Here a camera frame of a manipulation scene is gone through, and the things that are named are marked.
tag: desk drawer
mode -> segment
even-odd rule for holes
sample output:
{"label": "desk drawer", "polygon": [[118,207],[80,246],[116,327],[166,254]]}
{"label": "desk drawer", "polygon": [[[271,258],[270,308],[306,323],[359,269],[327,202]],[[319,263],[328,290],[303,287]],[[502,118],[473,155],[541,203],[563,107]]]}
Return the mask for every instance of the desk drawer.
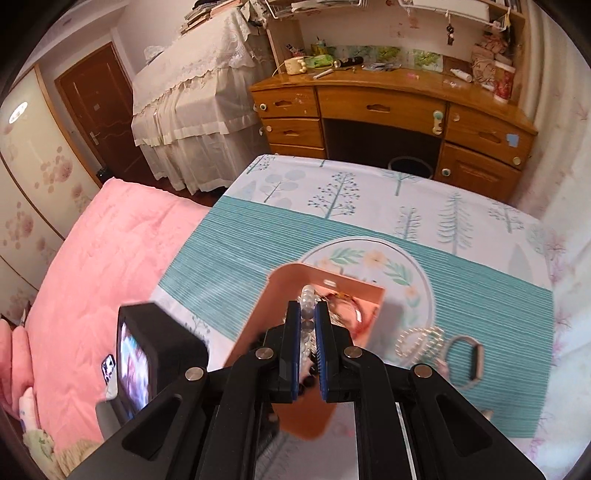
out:
{"label": "desk drawer", "polygon": [[269,143],[324,148],[318,118],[264,118]]}
{"label": "desk drawer", "polygon": [[[435,137],[443,133],[446,107],[443,101],[365,87],[320,86],[317,91],[323,118],[389,125]],[[440,121],[434,119],[435,112],[441,112]],[[433,131],[436,124],[438,134]]]}
{"label": "desk drawer", "polygon": [[297,145],[277,145],[270,144],[271,152],[277,155],[289,155],[290,157],[320,158],[326,159],[324,148],[316,147],[298,147]]}
{"label": "desk drawer", "polygon": [[500,202],[508,202],[521,172],[494,158],[471,150],[444,144],[435,180],[479,193]]}
{"label": "desk drawer", "polygon": [[252,92],[261,118],[285,116],[318,117],[316,97],[312,87],[276,88]]}
{"label": "desk drawer", "polygon": [[452,105],[447,116],[446,140],[498,158],[512,167],[522,169],[534,137],[502,120],[471,108]]}

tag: pink comforter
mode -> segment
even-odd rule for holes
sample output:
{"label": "pink comforter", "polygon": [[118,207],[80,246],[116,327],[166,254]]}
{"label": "pink comforter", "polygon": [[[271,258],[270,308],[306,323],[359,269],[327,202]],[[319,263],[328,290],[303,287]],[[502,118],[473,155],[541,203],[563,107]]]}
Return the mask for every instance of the pink comforter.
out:
{"label": "pink comforter", "polygon": [[209,208],[143,185],[109,180],[51,263],[27,319],[41,427],[61,450],[101,441],[100,371],[115,355],[121,304],[147,301]]}

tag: smartphone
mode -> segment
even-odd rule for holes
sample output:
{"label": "smartphone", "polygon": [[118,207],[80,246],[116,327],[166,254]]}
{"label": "smartphone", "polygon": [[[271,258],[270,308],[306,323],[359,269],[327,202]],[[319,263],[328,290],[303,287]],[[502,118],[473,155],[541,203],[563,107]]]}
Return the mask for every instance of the smartphone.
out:
{"label": "smartphone", "polygon": [[103,360],[102,364],[100,365],[100,370],[103,372],[105,384],[109,384],[109,379],[115,371],[115,357],[111,353]]}

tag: green packet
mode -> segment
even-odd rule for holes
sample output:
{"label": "green packet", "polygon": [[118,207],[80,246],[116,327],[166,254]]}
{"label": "green packet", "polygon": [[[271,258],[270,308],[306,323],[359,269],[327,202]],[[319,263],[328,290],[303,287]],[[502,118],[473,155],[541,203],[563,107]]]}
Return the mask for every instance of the green packet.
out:
{"label": "green packet", "polygon": [[317,55],[316,57],[306,58],[306,66],[309,69],[318,69],[321,67],[330,67],[334,62],[332,55],[324,54]]}

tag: door handle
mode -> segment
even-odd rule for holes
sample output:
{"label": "door handle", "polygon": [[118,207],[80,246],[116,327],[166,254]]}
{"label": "door handle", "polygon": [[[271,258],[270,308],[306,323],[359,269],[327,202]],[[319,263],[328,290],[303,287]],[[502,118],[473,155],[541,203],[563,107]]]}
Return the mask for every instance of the door handle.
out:
{"label": "door handle", "polygon": [[373,105],[368,105],[367,110],[369,110],[371,112],[390,113],[389,106],[380,105],[379,103],[375,103]]}

